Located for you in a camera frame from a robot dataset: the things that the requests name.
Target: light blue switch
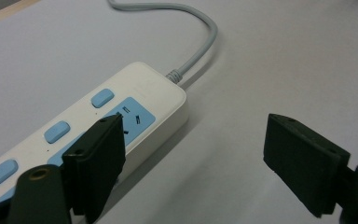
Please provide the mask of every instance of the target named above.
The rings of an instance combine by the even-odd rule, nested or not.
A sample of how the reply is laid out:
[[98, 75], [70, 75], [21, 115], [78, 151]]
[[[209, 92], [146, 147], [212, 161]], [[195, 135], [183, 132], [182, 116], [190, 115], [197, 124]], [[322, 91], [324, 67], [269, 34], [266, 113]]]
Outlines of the light blue switch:
[[14, 160], [7, 160], [0, 164], [0, 184], [16, 173], [19, 165]]
[[108, 89], [103, 89], [91, 98], [91, 103], [95, 108], [101, 108], [103, 105], [113, 99], [115, 95]]
[[60, 121], [45, 132], [45, 139], [48, 143], [53, 144], [68, 133], [69, 130], [71, 130], [69, 124], [65, 121]]

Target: cord strain relief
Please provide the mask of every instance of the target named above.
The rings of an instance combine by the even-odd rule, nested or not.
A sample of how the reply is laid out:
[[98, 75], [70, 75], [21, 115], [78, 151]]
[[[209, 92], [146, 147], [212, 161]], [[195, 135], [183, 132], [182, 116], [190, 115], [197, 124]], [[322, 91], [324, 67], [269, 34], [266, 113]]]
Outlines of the cord strain relief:
[[179, 72], [176, 69], [173, 69], [168, 75], [165, 76], [167, 79], [169, 79], [171, 82], [177, 84], [182, 80], [183, 76], [179, 74]]

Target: white power strip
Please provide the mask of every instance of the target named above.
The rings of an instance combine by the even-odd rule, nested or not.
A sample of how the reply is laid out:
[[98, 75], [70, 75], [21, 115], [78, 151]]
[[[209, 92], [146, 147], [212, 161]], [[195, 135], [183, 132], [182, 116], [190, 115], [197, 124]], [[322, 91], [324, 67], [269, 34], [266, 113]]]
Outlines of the white power strip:
[[188, 118], [186, 93], [144, 63], [132, 63], [0, 157], [0, 202], [18, 177], [61, 154], [98, 119], [120, 113], [126, 144], [122, 182]]

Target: white table surface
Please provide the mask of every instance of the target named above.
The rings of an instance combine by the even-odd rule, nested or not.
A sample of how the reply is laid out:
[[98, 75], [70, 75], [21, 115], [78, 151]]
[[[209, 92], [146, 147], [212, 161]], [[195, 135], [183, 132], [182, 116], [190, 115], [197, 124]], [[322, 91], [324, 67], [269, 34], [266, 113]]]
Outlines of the white table surface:
[[[263, 146], [277, 113], [358, 164], [358, 1], [168, 2], [200, 9], [219, 36], [182, 83], [188, 123], [117, 189], [99, 223], [338, 223], [339, 206], [322, 219], [308, 212]], [[184, 12], [120, 12], [104, 0], [42, 0], [0, 21], [0, 156], [125, 65], [166, 74], [207, 35]]]

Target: power cord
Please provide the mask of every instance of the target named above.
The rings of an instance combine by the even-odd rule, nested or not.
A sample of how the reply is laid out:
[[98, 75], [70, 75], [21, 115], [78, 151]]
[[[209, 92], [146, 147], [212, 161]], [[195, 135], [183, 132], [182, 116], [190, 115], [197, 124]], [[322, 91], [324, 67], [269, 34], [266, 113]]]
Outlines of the power cord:
[[206, 53], [206, 51], [211, 47], [214, 40], [217, 37], [217, 25], [214, 21], [209, 18], [207, 15], [202, 13], [201, 11], [189, 7], [183, 4], [175, 4], [175, 3], [117, 3], [114, 0], [107, 0], [110, 6], [117, 10], [123, 11], [140, 11], [140, 10], [150, 10], [150, 9], [172, 9], [179, 10], [190, 13], [200, 20], [205, 22], [210, 28], [210, 35], [205, 43], [201, 46], [201, 48], [180, 68], [173, 69], [168, 75], [165, 77], [168, 78], [173, 83], [177, 84], [180, 80], [182, 80], [183, 75]]

